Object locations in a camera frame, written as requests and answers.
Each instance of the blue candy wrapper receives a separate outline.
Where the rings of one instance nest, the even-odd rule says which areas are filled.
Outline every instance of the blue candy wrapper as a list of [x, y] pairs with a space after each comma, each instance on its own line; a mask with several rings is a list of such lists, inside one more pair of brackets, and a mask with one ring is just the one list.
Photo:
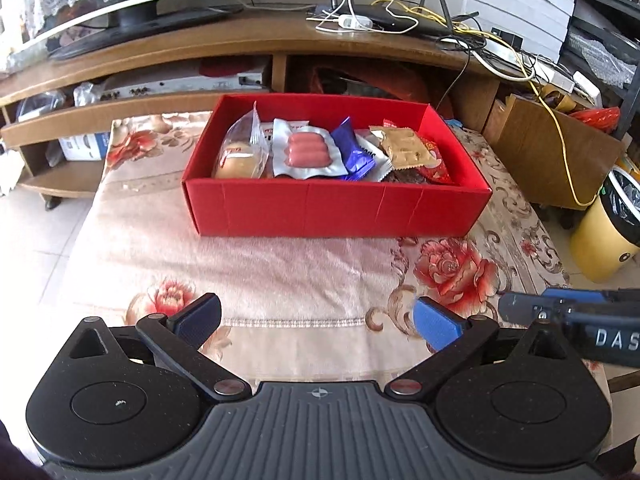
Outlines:
[[365, 152], [353, 133], [351, 118], [347, 117], [340, 126], [331, 132], [331, 137], [342, 155], [342, 163], [349, 174], [339, 177], [341, 180], [361, 180], [376, 165], [376, 161]]

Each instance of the red plastic bag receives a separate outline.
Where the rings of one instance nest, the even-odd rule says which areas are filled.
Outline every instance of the red plastic bag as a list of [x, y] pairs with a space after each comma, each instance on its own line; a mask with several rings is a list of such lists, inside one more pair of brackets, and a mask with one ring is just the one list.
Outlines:
[[570, 117], [582, 121], [588, 126], [593, 126], [600, 131], [610, 134], [618, 126], [620, 120], [620, 108], [603, 108], [600, 110], [581, 110], [570, 114]]
[[[382, 125], [388, 128], [397, 128], [395, 124], [386, 119], [383, 121]], [[415, 168], [416, 170], [418, 170], [418, 173], [420, 173], [424, 178], [430, 180], [431, 182], [435, 182], [436, 184], [453, 184], [453, 181], [449, 176], [449, 171], [447, 170], [447, 167], [444, 164], [444, 160], [442, 159], [442, 155], [440, 155], [440, 150], [438, 149], [437, 144], [421, 137], [419, 132], [416, 132], [416, 135], [418, 135], [422, 143], [426, 146], [427, 150], [431, 152], [431, 155], [436, 158], [436, 166], [432, 168], [428, 168], [427, 166], [420, 166], [419, 168]]]

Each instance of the red box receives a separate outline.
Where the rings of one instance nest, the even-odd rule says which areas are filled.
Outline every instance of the red box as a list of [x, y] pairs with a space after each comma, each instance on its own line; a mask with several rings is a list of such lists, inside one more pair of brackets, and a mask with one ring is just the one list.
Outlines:
[[[309, 120], [331, 132], [384, 119], [437, 143], [455, 186], [319, 179], [210, 177], [229, 127], [257, 102], [261, 121]], [[202, 236], [398, 237], [468, 233], [491, 197], [464, 147], [429, 105], [316, 94], [232, 94], [220, 99], [182, 176]]]

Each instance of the wooden tv stand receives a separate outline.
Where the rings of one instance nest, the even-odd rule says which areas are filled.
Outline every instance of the wooden tv stand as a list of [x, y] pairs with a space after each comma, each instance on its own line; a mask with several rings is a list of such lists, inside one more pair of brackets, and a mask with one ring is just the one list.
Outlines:
[[[268, 55], [273, 59], [271, 88], [287, 89], [290, 56], [332, 55], [391, 59], [450, 69], [457, 75], [466, 54], [444, 52], [433, 41], [390, 34], [318, 32], [300, 12], [246, 11], [222, 22], [158, 34], [79, 56], [67, 61], [46, 60], [0, 82], [4, 124], [0, 134], [7, 146], [21, 151], [27, 178], [22, 186], [49, 196], [89, 197], [97, 190], [103, 161], [62, 162], [49, 168], [46, 142], [109, 131], [111, 121], [162, 112], [212, 109], [221, 92], [182, 92], [100, 102], [64, 108], [23, 123], [14, 123], [17, 103], [46, 90], [77, 85], [116, 72], [170, 61], [212, 56]], [[498, 89], [498, 78], [474, 59], [450, 97], [456, 117], [481, 130]]]

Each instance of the tablecloth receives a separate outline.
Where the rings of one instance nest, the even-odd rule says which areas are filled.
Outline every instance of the tablecloth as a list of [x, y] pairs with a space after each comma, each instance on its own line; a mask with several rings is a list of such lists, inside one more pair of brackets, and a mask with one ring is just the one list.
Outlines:
[[[59, 304], [113, 326], [171, 315], [215, 292], [223, 321], [201, 351], [254, 387], [263, 380], [386, 383], [431, 355], [412, 322], [416, 297], [499, 320], [501, 292], [568, 283], [516, 183], [481, 135], [460, 128], [452, 130], [494, 190], [465, 238], [199, 237], [180, 176], [208, 116], [114, 122]], [[154, 132], [160, 120], [171, 129]], [[602, 367], [591, 369], [605, 388]]]

